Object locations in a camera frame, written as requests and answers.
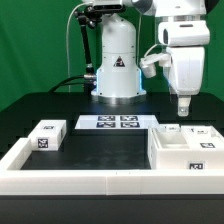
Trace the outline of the gripper finger with silver tip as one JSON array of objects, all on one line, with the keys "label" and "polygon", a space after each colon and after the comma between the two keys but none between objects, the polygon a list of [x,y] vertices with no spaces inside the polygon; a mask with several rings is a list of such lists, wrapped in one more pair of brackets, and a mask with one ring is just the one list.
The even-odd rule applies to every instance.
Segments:
[{"label": "gripper finger with silver tip", "polygon": [[180,117],[186,117],[189,115],[189,106],[191,98],[189,96],[178,97],[178,115]]}]

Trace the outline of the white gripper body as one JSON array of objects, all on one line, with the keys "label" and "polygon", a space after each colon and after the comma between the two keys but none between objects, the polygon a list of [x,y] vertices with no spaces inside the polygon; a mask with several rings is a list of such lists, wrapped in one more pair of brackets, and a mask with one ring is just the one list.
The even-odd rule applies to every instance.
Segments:
[{"label": "white gripper body", "polygon": [[171,56],[168,82],[177,95],[199,93],[204,70],[205,49],[203,47],[167,47]]}]

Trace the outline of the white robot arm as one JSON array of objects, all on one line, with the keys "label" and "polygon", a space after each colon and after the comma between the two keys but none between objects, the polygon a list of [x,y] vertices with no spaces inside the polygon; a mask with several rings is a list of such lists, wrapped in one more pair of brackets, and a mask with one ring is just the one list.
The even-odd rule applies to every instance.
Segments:
[{"label": "white robot arm", "polygon": [[[96,73],[92,96],[111,104],[143,97],[141,78],[156,75],[158,63],[177,96],[178,114],[189,114],[191,97],[201,88],[205,50],[210,31],[202,17],[220,0],[93,0],[92,9],[102,15],[102,64]],[[146,52],[136,59],[136,30],[118,13],[133,7],[159,20],[156,34],[163,50]]]}]

